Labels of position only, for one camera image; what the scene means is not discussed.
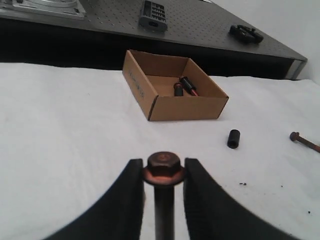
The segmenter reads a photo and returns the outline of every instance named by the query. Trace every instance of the rusty bolt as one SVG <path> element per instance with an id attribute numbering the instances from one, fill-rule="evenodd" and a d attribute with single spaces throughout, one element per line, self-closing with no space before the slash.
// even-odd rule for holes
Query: rusty bolt
<path id="1" fill-rule="evenodd" d="M 155 177 L 172 177 L 181 169 L 180 158 L 172 152 L 156 152 L 148 158 L 147 168 Z"/>
<path id="2" fill-rule="evenodd" d="M 299 132 L 292 132 L 290 134 L 290 140 L 291 141 L 298 141 L 302 144 L 304 144 L 305 146 L 317 151 L 318 153 L 320 153 L 320 146 L 315 145 L 314 143 L 308 141 L 307 139 L 304 139 L 303 137 L 300 136 Z"/>

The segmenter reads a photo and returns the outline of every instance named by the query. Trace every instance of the cardboard box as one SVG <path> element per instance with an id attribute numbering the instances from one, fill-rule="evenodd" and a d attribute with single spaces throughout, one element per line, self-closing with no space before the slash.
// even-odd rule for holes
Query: cardboard box
<path id="1" fill-rule="evenodd" d="M 217 119 L 229 97 L 187 57 L 128 50 L 122 73 L 148 121 Z M 188 77 L 199 96 L 183 91 L 174 96 L 174 83 Z"/>

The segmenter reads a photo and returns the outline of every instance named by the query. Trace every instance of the metal table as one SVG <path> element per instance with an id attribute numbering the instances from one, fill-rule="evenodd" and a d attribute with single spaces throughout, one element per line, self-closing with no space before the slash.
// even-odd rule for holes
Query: metal table
<path id="1" fill-rule="evenodd" d="M 138 24 L 141 0 L 80 0 L 83 19 L 16 11 L 5 1 L 0 0 L 2 62 L 119 70 L 125 51 L 135 49 L 190 57 L 209 75 L 272 79 L 295 79 L 307 62 L 259 30 L 262 43 L 238 42 L 228 34 L 230 26 L 251 25 L 214 3 L 158 0 L 168 30 L 156 32 Z"/>

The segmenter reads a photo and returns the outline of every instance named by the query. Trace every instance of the white cloth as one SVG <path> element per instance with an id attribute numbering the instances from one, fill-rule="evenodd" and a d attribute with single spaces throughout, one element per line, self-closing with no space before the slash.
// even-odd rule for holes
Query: white cloth
<path id="1" fill-rule="evenodd" d="M 212 78 L 230 96 L 218 120 L 148 122 L 121 71 L 1 63 L 0 240 L 57 231 L 89 208 L 129 159 L 146 161 L 157 151 L 198 158 L 250 211 L 294 236 L 319 239 L 320 154 L 289 135 L 320 143 L 320 86 Z M 226 146 L 231 129 L 241 132 L 237 149 Z M 153 188 L 145 191 L 140 239 L 150 240 Z M 182 184 L 175 193 L 175 237 L 186 240 Z"/>

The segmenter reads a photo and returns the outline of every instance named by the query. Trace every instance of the black rubber cylinder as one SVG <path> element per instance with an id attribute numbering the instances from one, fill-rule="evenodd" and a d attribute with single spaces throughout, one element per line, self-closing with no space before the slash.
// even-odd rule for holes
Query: black rubber cylinder
<path id="1" fill-rule="evenodd" d="M 155 240 L 175 239 L 174 187 L 154 188 Z"/>
<path id="2" fill-rule="evenodd" d="M 180 78 L 180 83 L 182 83 L 183 88 L 188 94 L 191 94 L 191 90 L 196 90 L 196 87 L 192 84 L 188 77 L 183 76 Z"/>
<path id="3" fill-rule="evenodd" d="M 173 88 L 174 88 L 174 96 L 175 97 L 182 97 L 184 95 L 184 88 L 182 87 L 181 82 L 176 82 L 173 85 Z"/>
<path id="4" fill-rule="evenodd" d="M 236 129 L 230 131 L 227 145 L 231 149 L 236 149 L 239 146 L 240 132 Z"/>

